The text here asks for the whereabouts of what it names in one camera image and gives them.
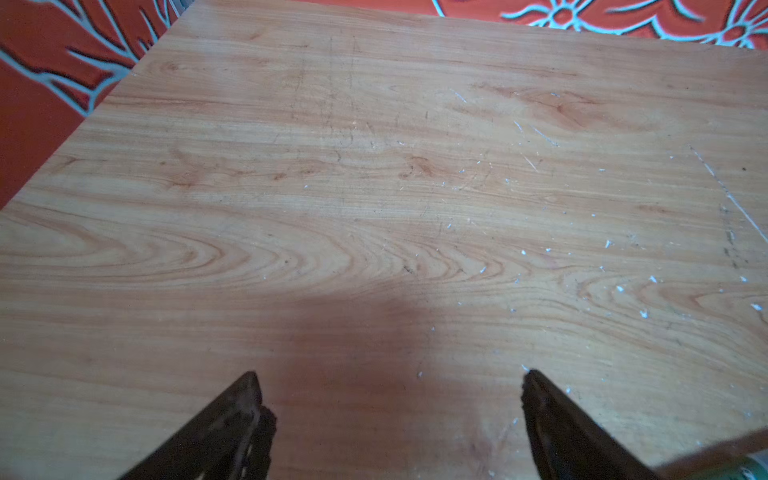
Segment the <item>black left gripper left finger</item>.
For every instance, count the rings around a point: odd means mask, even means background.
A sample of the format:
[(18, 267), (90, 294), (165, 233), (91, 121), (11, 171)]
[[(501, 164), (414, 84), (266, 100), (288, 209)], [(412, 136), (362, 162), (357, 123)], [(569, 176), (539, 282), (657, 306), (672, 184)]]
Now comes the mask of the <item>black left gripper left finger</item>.
[(258, 376), (247, 371), (124, 479), (265, 479), (277, 431)]

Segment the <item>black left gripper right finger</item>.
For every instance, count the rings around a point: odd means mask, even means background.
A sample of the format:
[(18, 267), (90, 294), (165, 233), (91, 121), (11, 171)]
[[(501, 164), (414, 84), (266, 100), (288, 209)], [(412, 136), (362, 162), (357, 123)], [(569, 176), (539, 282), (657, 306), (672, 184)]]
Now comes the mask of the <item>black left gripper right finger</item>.
[(547, 480), (656, 479), (541, 371), (523, 378), (525, 426), (539, 477)]

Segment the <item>green pen body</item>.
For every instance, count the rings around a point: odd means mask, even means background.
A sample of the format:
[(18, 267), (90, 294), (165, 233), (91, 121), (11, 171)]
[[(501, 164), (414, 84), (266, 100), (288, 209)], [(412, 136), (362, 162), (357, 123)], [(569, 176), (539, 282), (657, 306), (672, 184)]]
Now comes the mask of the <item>green pen body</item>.
[(766, 479), (767, 429), (702, 447), (653, 470), (662, 479)]

